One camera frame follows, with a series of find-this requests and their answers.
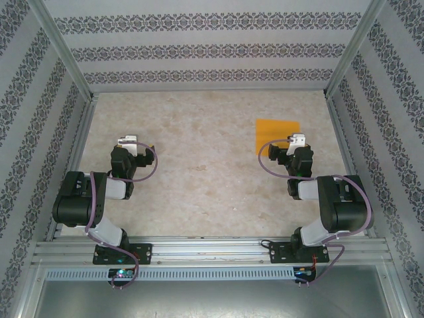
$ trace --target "patterned wallpaper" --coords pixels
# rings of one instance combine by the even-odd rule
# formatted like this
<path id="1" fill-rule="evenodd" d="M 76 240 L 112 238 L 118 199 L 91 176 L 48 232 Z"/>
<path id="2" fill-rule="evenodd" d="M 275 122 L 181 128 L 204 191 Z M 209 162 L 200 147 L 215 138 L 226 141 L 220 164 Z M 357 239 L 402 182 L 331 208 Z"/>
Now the patterned wallpaper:
<path id="1" fill-rule="evenodd" d="M 0 11 L 0 317 L 7 317 L 34 244 L 46 236 L 85 101 L 28 3 L 0 0 Z"/>
<path id="2" fill-rule="evenodd" d="M 370 0 L 46 0 L 93 91 L 323 89 Z"/>
<path id="3" fill-rule="evenodd" d="M 332 96 L 414 317 L 424 317 L 423 4 L 388 1 Z"/>

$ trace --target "orange paper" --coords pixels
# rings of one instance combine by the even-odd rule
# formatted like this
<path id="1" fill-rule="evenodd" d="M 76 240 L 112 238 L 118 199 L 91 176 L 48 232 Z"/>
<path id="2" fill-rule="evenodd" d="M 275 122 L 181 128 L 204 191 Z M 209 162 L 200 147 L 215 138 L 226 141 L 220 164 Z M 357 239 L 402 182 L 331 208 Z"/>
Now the orange paper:
<path id="1" fill-rule="evenodd" d="M 259 154 L 261 147 L 276 139 L 286 139 L 293 133 L 300 132 L 300 124 L 297 121 L 275 121 L 273 119 L 256 120 L 256 154 Z M 288 148 L 288 142 L 279 142 L 280 148 Z M 262 156 L 268 156 L 268 147 L 262 151 Z"/>

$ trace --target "robotic arm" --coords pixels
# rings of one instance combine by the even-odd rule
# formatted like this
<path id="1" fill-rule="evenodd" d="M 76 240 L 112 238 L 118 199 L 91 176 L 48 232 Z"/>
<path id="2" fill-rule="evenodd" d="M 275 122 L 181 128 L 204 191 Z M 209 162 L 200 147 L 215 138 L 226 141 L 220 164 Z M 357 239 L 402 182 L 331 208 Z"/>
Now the robotic arm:
<path id="1" fill-rule="evenodd" d="M 111 153 L 112 169 L 106 172 L 95 172 L 96 208 L 94 222 L 89 233 L 112 246 L 118 246 L 123 250 L 131 249 L 127 233 L 112 224 L 103 215 L 105 199 L 129 199 L 133 193 L 132 182 L 134 173 L 138 167 L 151 165 L 154 161 L 153 152 L 146 149 L 146 155 L 137 153 L 136 136 L 126 136 L 118 140 L 118 145 Z M 68 227 L 78 227 L 84 230 L 89 224 L 91 216 L 91 180 L 89 174 L 70 171 L 62 183 L 59 194 L 53 206 L 53 219 L 57 223 L 63 223 Z"/>
<path id="2" fill-rule="evenodd" d="M 320 218 L 305 227 L 295 230 L 290 244 L 273 242 L 270 244 L 271 262 L 307 262 L 312 256 L 317 262 L 328 262 L 323 241 L 341 233 L 353 233 L 364 226 L 367 208 L 364 198 L 350 183 L 333 176 L 312 175 L 313 151 L 305 143 L 304 134 L 289 136 L 288 148 L 279 148 L 271 144 L 268 149 L 269 159 L 284 165 L 289 176 L 306 180 L 289 179 L 288 193 L 295 200 L 318 200 Z M 344 176 L 364 190 L 359 176 Z"/>

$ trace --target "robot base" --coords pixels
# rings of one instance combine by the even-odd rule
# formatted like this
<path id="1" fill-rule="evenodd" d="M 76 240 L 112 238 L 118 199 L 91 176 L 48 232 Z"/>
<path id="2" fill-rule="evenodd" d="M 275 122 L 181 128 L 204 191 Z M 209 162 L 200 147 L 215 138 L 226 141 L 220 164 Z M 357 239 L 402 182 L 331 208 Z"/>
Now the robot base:
<path id="1" fill-rule="evenodd" d="M 291 236 L 290 242 L 272 242 L 268 245 L 270 260 L 273 264 L 309 263 L 316 257 L 317 263 L 330 261 L 324 246 L 304 246 L 301 243 L 300 228 Z"/>
<path id="2" fill-rule="evenodd" d="M 140 265 L 150 265 L 152 260 L 152 244 L 129 244 L 129 251 L 138 259 Z M 93 256 L 94 265 L 133 265 L 134 260 L 112 248 L 96 245 Z"/>

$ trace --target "decorative stripe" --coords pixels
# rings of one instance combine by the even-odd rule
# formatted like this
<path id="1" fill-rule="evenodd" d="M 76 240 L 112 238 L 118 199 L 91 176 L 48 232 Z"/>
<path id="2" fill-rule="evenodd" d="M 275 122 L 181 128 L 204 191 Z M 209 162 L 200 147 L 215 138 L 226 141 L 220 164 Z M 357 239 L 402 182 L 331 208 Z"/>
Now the decorative stripe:
<path id="1" fill-rule="evenodd" d="M 353 160 L 352 149 L 350 149 L 349 142 L 346 138 L 345 128 L 343 127 L 343 122 L 342 122 L 342 119 L 340 118 L 339 112 L 337 111 L 336 101 L 335 101 L 333 96 L 331 96 L 331 101 L 333 102 L 334 110 L 336 111 L 337 119 L 339 120 L 339 123 L 340 123 L 340 128 L 342 128 L 344 139 L 346 140 L 347 150 L 349 151 L 349 155 L 350 155 L 350 159 L 351 159 L 352 164 L 353 164 L 353 168 L 355 169 L 355 173 L 358 174 L 358 168 L 356 167 L 355 161 Z"/>
<path id="2" fill-rule="evenodd" d="M 413 127 L 419 133 L 419 138 L 423 139 L 422 144 L 424 144 L 424 99 L 419 94 L 416 84 L 378 21 L 370 29 L 368 39 L 403 102 Z"/>
<path id="3" fill-rule="evenodd" d="M 145 72 L 84 73 L 88 84 L 166 83 L 189 81 L 326 81 L 333 70 L 258 69 L 258 70 L 186 70 Z"/>
<path id="4" fill-rule="evenodd" d="M 339 58 L 344 44 L 197 44 L 73 48 L 77 62 L 176 58 Z"/>
<path id="5" fill-rule="evenodd" d="M 7 45 L 15 36 L 22 21 L 29 12 L 29 5 L 25 0 L 10 0 L 0 14 L 0 56 L 7 49 Z"/>
<path id="6" fill-rule="evenodd" d="M 86 108 L 86 107 L 87 107 L 87 105 L 89 105 L 90 103 L 91 103 L 90 101 L 85 102 L 84 107 L 82 108 L 82 111 L 81 111 L 81 115 L 79 116 L 78 124 L 77 124 L 77 129 L 75 130 L 75 134 L 74 134 L 74 137 L 73 137 L 73 139 L 72 139 L 72 145 L 71 145 L 71 148 L 70 148 L 70 150 L 69 150 L 68 157 L 66 158 L 66 165 L 65 165 L 64 172 L 63 172 L 63 174 L 62 174 L 62 175 L 63 175 L 63 177 L 62 177 L 62 181 L 60 182 L 60 185 L 59 185 L 59 188 L 58 188 L 58 193 L 59 193 L 59 191 L 60 191 L 60 188 L 62 187 L 62 182 L 64 181 L 64 178 L 65 178 L 66 172 L 68 172 L 68 170 L 69 170 L 69 165 L 70 165 L 70 160 L 71 160 L 72 152 L 74 151 L 74 144 L 75 144 L 75 141 L 77 140 L 78 132 L 80 131 L 80 125 L 81 125 L 81 121 L 82 121 L 82 118 L 83 118 L 83 115 L 84 115 L 85 108 Z M 47 239 L 48 231 L 49 231 L 49 229 L 50 229 L 50 226 L 52 225 L 52 221 L 53 221 L 53 217 L 52 217 L 52 215 L 50 214 L 50 218 L 49 218 L 49 220 L 48 220 L 48 224 L 47 224 L 46 232 L 45 232 L 45 234 L 44 234 L 44 240 L 46 240 L 46 239 Z"/>
<path id="7" fill-rule="evenodd" d="M 46 88 L 44 88 L 44 93 L 41 95 L 36 111 L 28 126 L 28 131 L 25 133 L 24 139 L 21 142 L 22 146 L 19 147 L 16 160 L 12 164 L 9 178 L 4 185 L 4 190 L 1 191 L 0 238 L 3 237 L 3 231 L 7 226 L 7 219 L 10 217 L 10 213 L 17 200 L 17 195 L 21 190 L 21 185 L 27 174 L 32 155 L 34 154 L 65 73 L 65 65 L 59 59 L 50 74 Z"/>
<path id="8" fill-rule="evenodd" d="M 12 79 L 9 85 L 9 90 L 4 94 L 0 105 L 0 147 L 2 140 L 6 139 L 7 131 L 13 123 L 17 110 L 21 107 L 29 85 L 34 79 L 35 72 L 40 66 L 44 55 L 50 46 L 50 41 L 40 28 L 35 36 L 22 64 L 19 66 L 16 76 Z"/>
<path id="9" fill-rule="evenodd" d="M 406 273 L 406 278 L 409 280 L 409 287 L 415 296 L 414 299 L 418 304 L 420 314 L 424 315 L 423 275 L 420 272 L 418 262 L 413 258 L 414 253 L 411 252 L 412 246 L 407 239 L 405 227 L 399 220 L 398 209 L 393 203 L 392 194 L 390 193 L 390 189 L 382 173 L 380 162 L 378 161 L 374 147 L 371 143 L 371 138 L 365 129 L 362 117 L 358 111 L 358 105 L 356 104 L 346 78 L 343 78 L 339 89 L 344 103 L 346 104 L 346 108 L 355 130 L 356 137 L 359 141 L 365 162 L 368 165 L 368 171 L 370 172 L 374 189 L 377 192 L 382 213 L 386 217 L 389 225 L 389 231 L 393 236 L 392 238 L 395 242 L 396 250 L 399 253 L 399 259 L 401 260 L 403 270 Z"/>
<path id="10" fill-rule="evenodd" d="M 355 56 L 352 61 L 352 67 L 370 104 L 380 132 L 386 141 L 386 146 L 398 171 L 397 174 L 401 178 L 402 186 L 405 188 L 405 192 L 408 194 L 408 200 L 413 206 L 412 210 L 415 212 L 415 217 L 421 224 L 421 230 L 424 231 L 424 189 L 421 188 L 421 182 L 417 180 L 417 172 L 415 172 L 412 164 L 409 162 L 409 156 L 405 154 L 403 142 L 396 131 L 395 125 L 392 123 L 392 118 L 384 105 L 380 92 L 360 54 Z"/>
<path id="11" fill-rule="evenodd" d="M 417 0 L 390 0 L 389 4 L 424 54 L 424 10 Z"/>
<path id="12" fill-rule="evenodd" d="M 25 220 L 19 230 L 19 238 L 13 249 L 12 258 L 9 261 L 10 265 L 6 269 L 5 279 L 1 282 L 0 317 L 7 317 L 7 311 L 11 307 L 11 302 L 18 285 L 18 278 L 22 274 L 25 258 L 28 254 L 28 247 L 36 229 L 38 216 L 43 208 L 43 200 L 46 196 L 48 185 L 59 157 L 60 147 L 64 141 L 66 129 L 72 117 L 72 111 L 75 108 L 78 95 L 78 88 L 73 83 L 54 131 L 53 138 L 50 141 L 50 147 L 46 153 L 46 158 L 44 159 L 44 164 L 36 183 L 36 188 L 31 197 L 28 211 L 25 213 Z"/>
<path id="13" fill-rule="evenodd" d="M 359 12 L 196 13 L 56 18 L 63 34 L 185 30 L 353 30 Z"/>

